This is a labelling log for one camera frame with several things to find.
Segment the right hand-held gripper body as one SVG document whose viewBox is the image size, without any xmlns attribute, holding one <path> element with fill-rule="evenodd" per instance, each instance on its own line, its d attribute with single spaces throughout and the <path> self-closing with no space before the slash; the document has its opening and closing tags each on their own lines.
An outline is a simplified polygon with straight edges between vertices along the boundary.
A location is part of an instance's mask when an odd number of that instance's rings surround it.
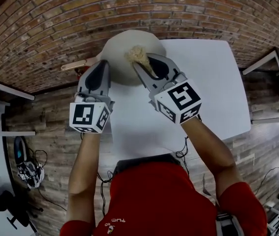
<svg viewBox="0 0 279 236">
<path fill-rule="evenodd" d="M 155 110 L 174 124 L 181 125 L 191 118 L 200 117 L 202 100 L 193 80 L 188 79 L 183 72 L 170 80 L 154 83 L 149 98 Z"/>
</svg>

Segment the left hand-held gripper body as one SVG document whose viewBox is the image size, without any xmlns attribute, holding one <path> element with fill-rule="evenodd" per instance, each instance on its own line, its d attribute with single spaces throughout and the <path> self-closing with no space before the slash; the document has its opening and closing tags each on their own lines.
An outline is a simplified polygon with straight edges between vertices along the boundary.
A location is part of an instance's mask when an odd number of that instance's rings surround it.
<svg viewBox="0 0 279 236">
<path fill-rule="evenodd" d="M 113 111 L 109 96 L 77 93 L 70 103 L 69 126 L 80 133 L 101 134 Z"/>
</svg>

